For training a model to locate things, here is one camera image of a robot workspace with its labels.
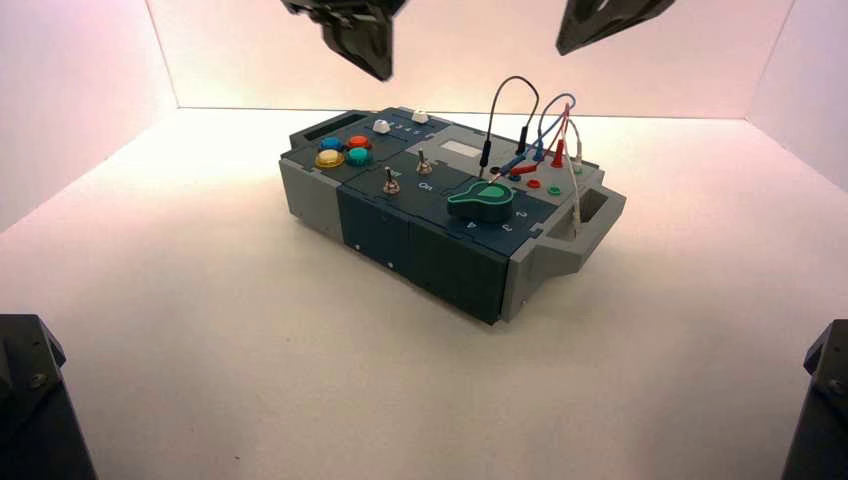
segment yellow push button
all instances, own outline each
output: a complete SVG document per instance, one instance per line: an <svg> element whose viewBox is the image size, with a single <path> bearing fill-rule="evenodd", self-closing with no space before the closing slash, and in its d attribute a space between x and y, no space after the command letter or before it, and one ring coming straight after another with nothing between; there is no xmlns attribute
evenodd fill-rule
<svg viewBox="0 0 848 480"><path fill-rule="evenodd" d="M344 154L336 150L321 150L315 157L315 166L318 168L338 167L344 162Z"/></svg>

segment white wall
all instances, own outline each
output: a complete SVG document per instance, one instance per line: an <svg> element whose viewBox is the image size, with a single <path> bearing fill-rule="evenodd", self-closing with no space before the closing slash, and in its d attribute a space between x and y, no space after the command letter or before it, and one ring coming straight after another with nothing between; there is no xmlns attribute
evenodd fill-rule
<svg viewBox="0 0 848 480"><path fill-rule="evenodd" d="M175 106L144 0L0 1L0 231Z"/></svg>
<svg viewBox="0 0 848 480"><path fill-rule="evenodd" d="M749 119L848 191L848 2L797 0Z"/></svg>
<svg viewBox="0 0 848 480"><path fill-rule="evenodd" d="M661 17L566 57L566 0L409 0L395 77L380 85L330 52L279 0L150 0L181 106L484 111L498 82L570 89L580 114L745 115L792 0L680 0ZM526 111L515 88L501 108Z"/></svg>

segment white table surface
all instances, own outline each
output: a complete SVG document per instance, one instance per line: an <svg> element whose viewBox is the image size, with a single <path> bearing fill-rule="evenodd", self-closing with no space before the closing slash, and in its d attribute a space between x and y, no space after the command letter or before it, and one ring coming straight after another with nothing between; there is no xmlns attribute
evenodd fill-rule
<svg viewBox="0 0 848 480"><path fill-rule="evenodd" d="M181 110L0 235L101 478L778 476L845 192L743 121L580 119L624 214L488 327L289 215L279 153L331 115Z"/></svg>

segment display screen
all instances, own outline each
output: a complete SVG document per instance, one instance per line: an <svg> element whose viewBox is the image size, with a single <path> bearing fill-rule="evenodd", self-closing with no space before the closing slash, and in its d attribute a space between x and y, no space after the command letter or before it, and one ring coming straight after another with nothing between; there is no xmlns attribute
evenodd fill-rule
<svg viewBox="0 0 848 480"><path fill-rule="evenodd" d="M441 146L442 148L447 148L452 152L465 155L466 157L476 157L483 153L483 151L479 148L474 148L471 145L466 145L464 143L457 142L456 140L448 140Z"/></svg>

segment teal push button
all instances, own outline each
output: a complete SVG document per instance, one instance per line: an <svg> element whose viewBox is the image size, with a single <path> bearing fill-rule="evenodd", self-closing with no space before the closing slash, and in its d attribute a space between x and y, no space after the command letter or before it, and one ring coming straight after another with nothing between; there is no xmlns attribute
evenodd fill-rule
<svg viewBox="0 0 848 480"><path fill-rule="evenodd" d="M371 152L367 148L351 148L347 152L347 163L354 167L362 167L371 161Z"/></svg>
<svg viewBox="0 0 848 480"><path fill-rule="evenodd" d="M342 149L342 141L337 137L327 137L321 140L321 147L319 150L335 150L339 151Z"/></svg>

